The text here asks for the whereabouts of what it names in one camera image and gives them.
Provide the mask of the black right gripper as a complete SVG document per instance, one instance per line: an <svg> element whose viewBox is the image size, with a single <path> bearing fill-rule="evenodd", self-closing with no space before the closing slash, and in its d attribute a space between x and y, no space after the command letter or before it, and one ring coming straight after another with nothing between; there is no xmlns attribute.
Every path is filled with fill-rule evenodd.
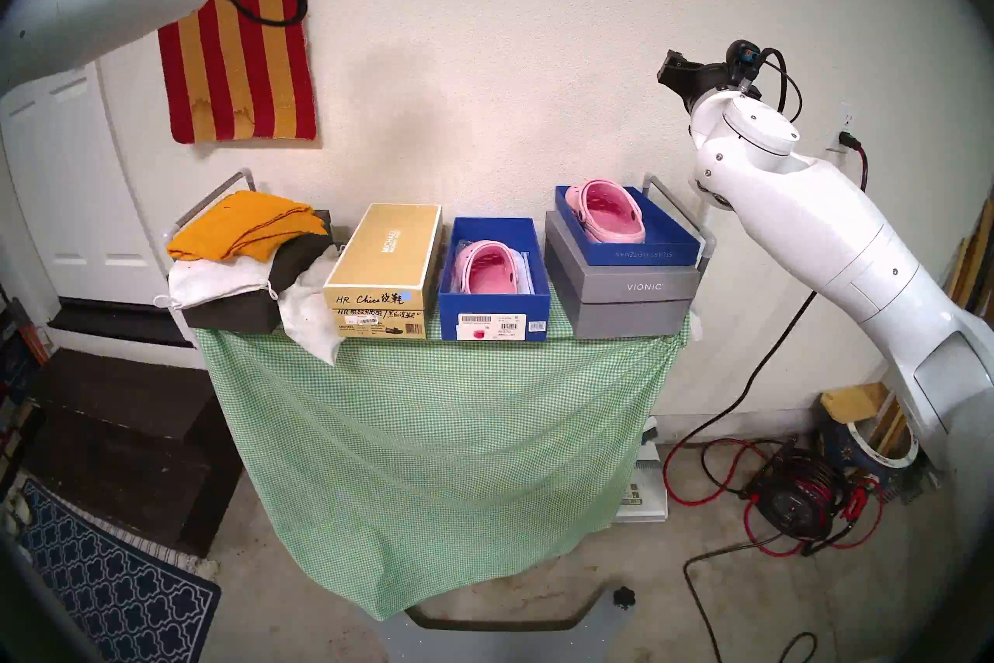
<svg viewBox="0 0 994 663"><path fill-rule="evenodd" d="M763 49L748 40L735 40L728 46L723 63L696 63L681 52L668 50L660 70L658 82L668 88L678 88L684 107L691 113L696 103L711 90L754 90L763 64Z"/></svg>

